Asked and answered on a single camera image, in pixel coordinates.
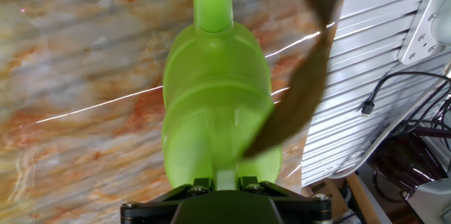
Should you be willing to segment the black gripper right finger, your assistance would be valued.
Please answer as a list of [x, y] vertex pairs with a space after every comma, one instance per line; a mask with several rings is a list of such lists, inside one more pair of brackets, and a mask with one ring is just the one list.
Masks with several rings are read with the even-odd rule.
[[332, 224], [332, 203], [325, 194], [305, 197], [269, 181], [256, 177], [239, 178], [239, 189], [270, 199], [285, 223]]

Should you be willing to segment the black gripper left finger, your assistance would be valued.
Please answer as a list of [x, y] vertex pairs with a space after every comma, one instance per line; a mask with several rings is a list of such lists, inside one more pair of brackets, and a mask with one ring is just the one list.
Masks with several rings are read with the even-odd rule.
[[196, 178], [148, 202], [128, 201], [121, 205], [121, 224], [170, 223], [186, 199], [213, 192], [211, 178]]

